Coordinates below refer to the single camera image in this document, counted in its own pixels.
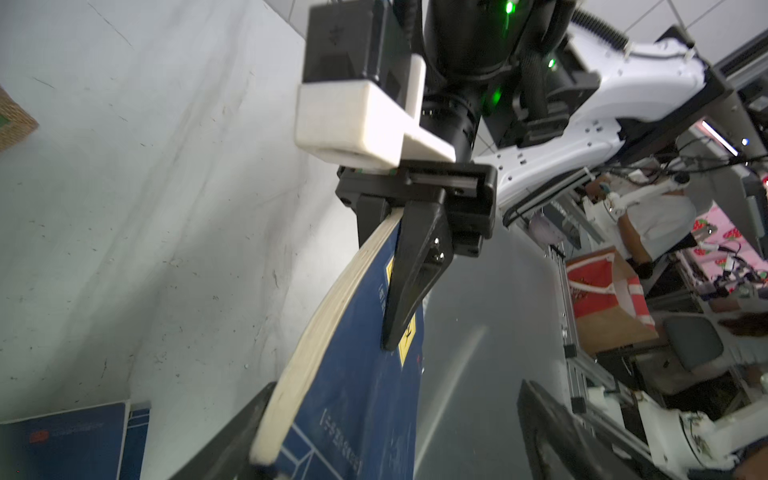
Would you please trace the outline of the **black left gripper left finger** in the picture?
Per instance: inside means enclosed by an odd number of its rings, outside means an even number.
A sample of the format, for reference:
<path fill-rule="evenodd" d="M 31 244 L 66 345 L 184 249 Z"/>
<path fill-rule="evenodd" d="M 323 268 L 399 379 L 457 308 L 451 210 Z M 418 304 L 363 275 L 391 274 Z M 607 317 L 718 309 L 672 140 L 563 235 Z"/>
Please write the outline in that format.
<path fill-rule="evenodd" d="M 171 479 L 269 479 L 249 452 L 275 387 L 268 383 Z"/>

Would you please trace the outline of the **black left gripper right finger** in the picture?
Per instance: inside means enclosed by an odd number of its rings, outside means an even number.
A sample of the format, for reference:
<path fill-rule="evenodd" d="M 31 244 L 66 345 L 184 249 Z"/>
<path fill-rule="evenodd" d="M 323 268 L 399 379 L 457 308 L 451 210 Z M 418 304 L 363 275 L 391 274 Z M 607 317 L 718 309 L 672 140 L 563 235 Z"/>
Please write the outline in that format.
<path fill-rule="evenodd" d="M 521 383 L 517 413 L 534 479 L 638 477 L 538 383 Z"/>

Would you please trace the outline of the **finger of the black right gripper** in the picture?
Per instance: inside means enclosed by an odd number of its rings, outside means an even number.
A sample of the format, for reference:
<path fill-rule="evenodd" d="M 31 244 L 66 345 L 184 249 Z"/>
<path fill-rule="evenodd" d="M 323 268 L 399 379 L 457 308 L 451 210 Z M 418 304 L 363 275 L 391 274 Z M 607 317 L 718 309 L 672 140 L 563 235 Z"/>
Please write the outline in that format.
<path fill-rule="evenodd" d="M 443 204 L 409 201 L 403 210 L 382 327 L 382 347 L 394 351 L 422 300 L 453 260 Z"/>
<path fill-rule="evenodd" d="M 377 230 L 392 212 L 390 201 L 381 197 L 360 197 L 356 203 L 357 234 L 359 246 Z"/>

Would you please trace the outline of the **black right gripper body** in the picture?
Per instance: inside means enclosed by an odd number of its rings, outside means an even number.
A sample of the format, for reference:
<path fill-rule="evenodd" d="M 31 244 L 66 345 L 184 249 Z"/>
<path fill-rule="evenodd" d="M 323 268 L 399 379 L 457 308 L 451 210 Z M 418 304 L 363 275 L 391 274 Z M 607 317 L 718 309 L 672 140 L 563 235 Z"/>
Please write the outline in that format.
<path fill-rule="evenodd" d="M 355 212 L 360 197 L 381 197 L 392 210 L 409 201 L 444 205 L 454 252 L 478 257 L 495 224 L 498 174 L 484 164 L 406 160 L 386 171 L 340 167 L 336 196 Z"/>

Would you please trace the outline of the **blue book with label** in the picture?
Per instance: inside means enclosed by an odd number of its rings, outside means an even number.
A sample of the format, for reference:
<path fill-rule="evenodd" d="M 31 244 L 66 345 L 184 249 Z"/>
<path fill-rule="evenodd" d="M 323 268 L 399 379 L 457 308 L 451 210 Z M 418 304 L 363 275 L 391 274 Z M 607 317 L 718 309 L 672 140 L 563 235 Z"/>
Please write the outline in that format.
<path fill-rule="evenodd" d="M 424 315 L 382 346 L 402 212 L 394 210 L 331 286 L 265 408 L 249 461 L 278 479 L 411 479 Z"/>

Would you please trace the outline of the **burlap Christmas canvas bag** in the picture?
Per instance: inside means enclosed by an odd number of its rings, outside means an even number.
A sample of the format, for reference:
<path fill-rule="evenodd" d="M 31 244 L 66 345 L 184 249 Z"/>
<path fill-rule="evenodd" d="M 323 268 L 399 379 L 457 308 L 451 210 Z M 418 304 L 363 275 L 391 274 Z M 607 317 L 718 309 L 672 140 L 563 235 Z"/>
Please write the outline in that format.
<path fill-rule="evenodd" d="M 0 115 L 1 151 L 22 142 L 39 126 L 39 123 L 19 106 L 3 88 L 0 88 Z"/>

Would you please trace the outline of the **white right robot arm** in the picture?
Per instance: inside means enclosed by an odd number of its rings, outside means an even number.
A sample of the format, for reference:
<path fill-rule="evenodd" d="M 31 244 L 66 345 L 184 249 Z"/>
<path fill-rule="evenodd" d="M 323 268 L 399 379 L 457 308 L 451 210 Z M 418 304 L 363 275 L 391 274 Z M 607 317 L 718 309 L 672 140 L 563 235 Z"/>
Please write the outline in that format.
<path fill-rule="evenodd" d="M 427 66 L 421 124 L 457 160 L 339 171 L 361 240 L 403 210 L 390 351 L 453 258 L 479 255 L 497 207 L 514 214 L 578 169 L 655 154 L 730 91 L 680 28 L 635 43 L 573 1 L 399 1 L 394 14 Z"/>

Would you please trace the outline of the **red white paper bag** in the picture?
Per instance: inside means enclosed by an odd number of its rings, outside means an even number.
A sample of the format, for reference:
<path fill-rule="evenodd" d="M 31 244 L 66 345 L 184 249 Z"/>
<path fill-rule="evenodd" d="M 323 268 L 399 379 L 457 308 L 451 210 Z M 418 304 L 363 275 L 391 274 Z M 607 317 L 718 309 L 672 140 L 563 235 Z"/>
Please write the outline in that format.
<path fill-rule="evenodd" d="M 658 338 L 635 270 L 614 248 L 566 264 L 578 341 L 594 357 Z"/>

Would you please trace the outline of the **grey office chair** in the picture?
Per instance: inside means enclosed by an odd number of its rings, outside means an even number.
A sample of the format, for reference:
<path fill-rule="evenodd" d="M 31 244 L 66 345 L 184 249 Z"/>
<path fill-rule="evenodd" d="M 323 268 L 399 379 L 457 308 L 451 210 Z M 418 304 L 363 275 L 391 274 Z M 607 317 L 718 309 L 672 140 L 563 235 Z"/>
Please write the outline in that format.
<path fill-rule="evenodd" d="M 661 312 L 654 317 L 658 350 L 636 357 L 645 383 L 664 395 L 675 395 L 725 374 L 733 365 L 730 333 L 707 317 Z"/>

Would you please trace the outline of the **person in white shirt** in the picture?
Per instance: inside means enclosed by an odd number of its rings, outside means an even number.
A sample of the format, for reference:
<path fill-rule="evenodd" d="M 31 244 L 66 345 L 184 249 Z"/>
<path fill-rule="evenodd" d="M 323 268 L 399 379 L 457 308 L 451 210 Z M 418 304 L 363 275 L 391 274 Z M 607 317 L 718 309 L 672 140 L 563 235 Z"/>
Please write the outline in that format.
<path fill-rule="evenodd" d="M 646 198 L 607 229 L 607 238 L 642 280 L 663 255 L 696 245 L 691 232 L 707 209 L 688 189 Z"/>

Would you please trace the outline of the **pink strawberry cloth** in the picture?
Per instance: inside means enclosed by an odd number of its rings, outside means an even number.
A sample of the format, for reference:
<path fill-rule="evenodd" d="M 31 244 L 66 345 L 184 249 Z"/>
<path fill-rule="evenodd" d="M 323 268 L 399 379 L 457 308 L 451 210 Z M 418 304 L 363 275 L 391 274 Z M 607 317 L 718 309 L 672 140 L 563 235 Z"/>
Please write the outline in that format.
<path fill-rule="evenodd" d="M 714 280 L 725 271 L 727 257 L 733 251 L 753 267 L 764 282 L 767 281 L 767 261 L 749 245 L 716 203 L 708 212 L 696 218 L 692 234 L 697 245 L 691 249 L 691 253 L 708 280 Z"/>

